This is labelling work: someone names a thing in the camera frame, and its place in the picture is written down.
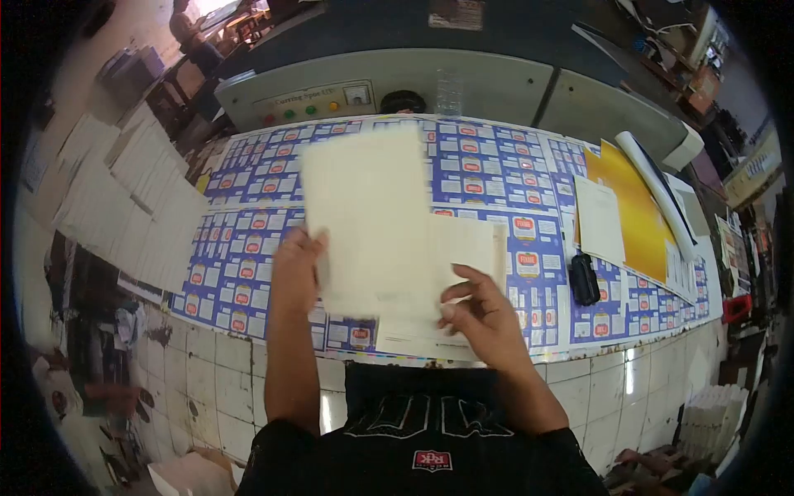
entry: shirt logo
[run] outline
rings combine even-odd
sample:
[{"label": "shirt logo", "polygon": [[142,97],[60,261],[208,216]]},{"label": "shirt logo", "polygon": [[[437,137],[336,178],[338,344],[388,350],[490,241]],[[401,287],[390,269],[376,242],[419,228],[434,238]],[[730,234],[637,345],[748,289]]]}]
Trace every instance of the shirt logo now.
[{"label": "shirt logo", "polygon": [[428,452],[416,451],[414,453],[414,465],[411,468],[421,468],[428,472],[452,470],[452,456],[448,452],[439,453],[433,450]]}]

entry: plastic water bottle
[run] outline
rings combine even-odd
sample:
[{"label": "plastic water bottle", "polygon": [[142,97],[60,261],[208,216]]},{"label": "plastic water bottle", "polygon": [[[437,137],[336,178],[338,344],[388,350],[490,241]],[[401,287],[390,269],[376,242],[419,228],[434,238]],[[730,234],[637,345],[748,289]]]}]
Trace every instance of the plastic water bottle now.
[{"label": "plastic water bottle", "polygon": [[438,92],[436,113],[448,117],[460,117],[463,101],[463,81],[455,71],[438,69]]}]

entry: yellow printed sheet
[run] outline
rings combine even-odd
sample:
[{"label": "yellow printed sheet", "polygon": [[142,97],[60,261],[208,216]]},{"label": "yellow printed sheet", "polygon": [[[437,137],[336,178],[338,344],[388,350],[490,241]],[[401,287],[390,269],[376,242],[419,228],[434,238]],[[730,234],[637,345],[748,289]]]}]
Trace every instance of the yellow printed sheet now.
[{"label": "yellow printed sheet", "polygon": [[[610,187],[618,197],[618,212],[626,252],[626,267],[656,279],[667,280],[665,241],[675,237],[642,176],[613,144],[601,140],[601,157],[584,150],[588,179]],[[579,242],[579,229],[576,230]]]}]

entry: table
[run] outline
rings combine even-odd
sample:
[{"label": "table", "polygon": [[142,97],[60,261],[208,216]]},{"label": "table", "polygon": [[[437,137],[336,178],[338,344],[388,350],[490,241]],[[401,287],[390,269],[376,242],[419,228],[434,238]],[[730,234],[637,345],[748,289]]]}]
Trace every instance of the table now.
[{"label": "table", "polygon": [[[172,297],[174,315],[265,340],[272,255],[304,218],[301,150],[397,125],[421,129],[434,213],[510,226],[504,291],[536,360],[647,342],[709,320],[709,295],[719,296],[719,284],[714,291],[716,265],[708,270],[703,257],[696,262],[694,305],[603,260],[594,262],[601,301],[587,307],[573,301],[565,269],[565,260],[578,252],[573,176],[586,175],[584,150],[599,154],[598,146],[524,126],[425,114],[326,119],[233,136],[206,188],[210,211],[196,229],[183,291]],[[377,352],[375,321],[326,315],[322,302],[310,323],[318,356],[414,365],[426,360]]]}]

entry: white sheet stack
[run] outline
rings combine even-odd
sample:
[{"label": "white sheet stack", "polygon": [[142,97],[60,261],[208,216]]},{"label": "white sheet stack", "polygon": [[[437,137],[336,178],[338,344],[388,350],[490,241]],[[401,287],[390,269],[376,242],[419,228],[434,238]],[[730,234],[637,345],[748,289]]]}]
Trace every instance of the white sheet stack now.
[{"label": "white sheet stack", "polygon": [[54,227],[135,279],[182,290],[208,204],[152,111],[142,105],[121,130],[81,118],[59,158],[75,177]]},{"label": "white sheet stack", "polygon": [[680,448],[687,456],[718,463],[742,423],[748,392],[736,384],[707,386],[684,407]]}]

